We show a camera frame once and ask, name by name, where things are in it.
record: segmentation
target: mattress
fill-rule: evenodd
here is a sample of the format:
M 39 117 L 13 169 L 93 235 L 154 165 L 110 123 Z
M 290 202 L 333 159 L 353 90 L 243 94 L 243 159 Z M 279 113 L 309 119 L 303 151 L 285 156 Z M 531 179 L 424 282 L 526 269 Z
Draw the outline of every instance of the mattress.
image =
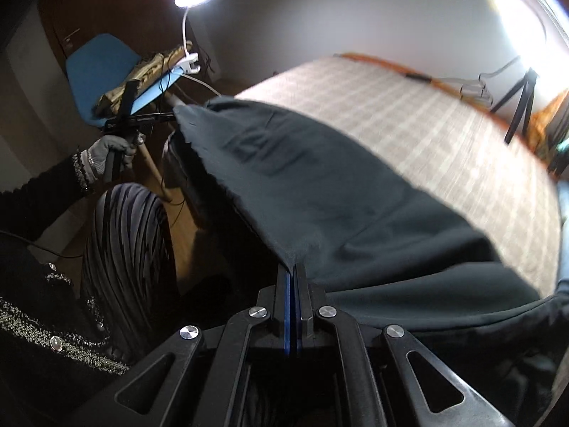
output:
M 557 284 L 557 189 L 542 164 L 485 114 L 383 67 L 342 57 L 301 65 L 237 99 L 294 110 L 358 141 L 464 216 L 502 261 L 550 295 Z

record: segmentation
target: jacket button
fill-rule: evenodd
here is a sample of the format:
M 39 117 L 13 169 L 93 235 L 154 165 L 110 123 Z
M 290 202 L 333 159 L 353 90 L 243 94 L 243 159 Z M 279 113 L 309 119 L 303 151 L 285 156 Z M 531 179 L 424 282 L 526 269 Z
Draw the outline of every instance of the jacket button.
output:
M 51 349 L 55 352 L 60 352 L 63 349 L 63 342 L 56 335 L 49 339 L 49 344 L 51 345 Z

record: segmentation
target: blue chair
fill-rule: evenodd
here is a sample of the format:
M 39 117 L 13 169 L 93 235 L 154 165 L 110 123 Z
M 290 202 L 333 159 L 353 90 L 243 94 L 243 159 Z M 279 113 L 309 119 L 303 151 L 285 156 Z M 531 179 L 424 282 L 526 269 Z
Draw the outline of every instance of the blue chair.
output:
M 119 39 L 108 33 L 97 35 L 67 59 L 67 78 L 79 115 L 88 125 L 102 128 L 107 119 L 95 116 L 93 110 L 99 98 L 120 85 L 140 61 L 140 56 Z M 175 67 L 144 91 L 134 102 L 137 112 L 166 91 L 178 80 L 184 70 Z M 162 191 L 171 200 L 169 191 L 145 145 L 139 147 L 151 172 L 158 179 Z

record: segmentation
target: chair backrest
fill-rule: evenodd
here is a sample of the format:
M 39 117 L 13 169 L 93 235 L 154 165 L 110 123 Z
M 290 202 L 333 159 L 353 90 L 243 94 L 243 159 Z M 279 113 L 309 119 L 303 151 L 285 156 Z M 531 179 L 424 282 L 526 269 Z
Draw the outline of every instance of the chair backrest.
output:
M 106 119 L 93 115 L 101 95 L 120 85 L 140 56 L 108 33 L 97 35 L 67 59 L 67 78 L 83 120 L 102 127 Z

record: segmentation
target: gray glove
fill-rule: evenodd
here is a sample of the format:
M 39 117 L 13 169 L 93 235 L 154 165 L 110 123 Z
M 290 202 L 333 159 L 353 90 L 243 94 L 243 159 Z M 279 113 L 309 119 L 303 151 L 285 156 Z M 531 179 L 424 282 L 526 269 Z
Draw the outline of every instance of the gray glove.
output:
M 120 136 L 105 135 L 101 139 L 95 141 L 87 152 L 91 159 L 89 164 L 93 169 L 95 177 L 98 178 L 105 173 L 105 162 L 107 154 L 110 150 L 124 152 L 121 164 L 121 170 L 125 168 L 133 168 L 133 158 L 137 152 L 135 144 L 129 144 L 126 139 Z

